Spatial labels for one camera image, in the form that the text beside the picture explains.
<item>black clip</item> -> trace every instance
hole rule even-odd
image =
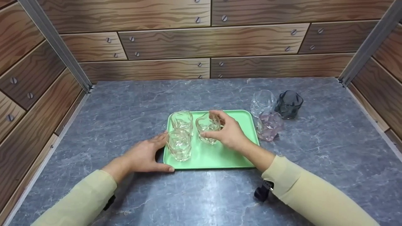
[[[110,197],[109,201],[107,201],[105,207],[103,208],[103,210],[107,210],[109,209],[109,207],[113,204],[113,202],[115,202],[116,196],[113,195],[112,197]]]
[[[272,193],[273,188],[273,182],[264,180],[262,186],[255,189],[254,197],[256,197],[261,202],[265,202],[267,199],[269,199],[269,194]]]

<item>left hand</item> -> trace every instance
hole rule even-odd
[[[140,141],[121,156],[131,172],[174,172],[172,166],[155,160],[156,151],[166,144],[166,135],[167,132],[164,132],[152,139]]]

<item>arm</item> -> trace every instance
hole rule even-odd
[[[155,154],[166,143],[166,133],[134,145],[101,170],[96,170],[76,184],[52,208],[44,212],[32,226],[84,226],[102,211],[113,192],[132,172],[173,172],[174,168],[157,163]]]
[[[252,143],[239,124],[222,111],[221,131],[202,134],[244,155],[274,183],[273,194],[315,225],[378,225],[362,208],[339,189],[285,157],[276,156]]]

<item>green tray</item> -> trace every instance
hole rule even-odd
[[[194,136],[191,139],[191,158],[187,161],[177,161],[169,152],[167,146],[163,153],[163,162],[169,164],[175,169],[212,169],[212,168],[251,168],[254,165],[239,153],[230,150],[219,141],[214,145],[206,144],[198,138],[195,120],[205,114],[207,111],[192,111],[194,121]],[[224,111],[236,119],[244,134],[254,143],[260,145],[257,133],[254,129],[252,116],[245,110]],[[168,131],[173,130],[170,116],[168,118]]]

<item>hand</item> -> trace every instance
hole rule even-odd
[[[166,144],[166,135],[167,132],[164,132],[150,140],[136,143],[124,155],[113,159],[102,170],[110,174],[116,183],[120,183],[132,172],[174,172],[172,166],[155,161],[156,151]]]
[[[238,152],[246,151],[253,143],[246,137],[239,123],[223,111],[210,110],[210,114],[216,115],[224,127],[220,131],[208,131],[201,134],[205,138],[219,140],[223,145]]]
[[[174,172],[172,166],[155,161],[156,151],[166,144],[166,135],[164,132],[150,140],[140,141],[122,156],[131,172]]]

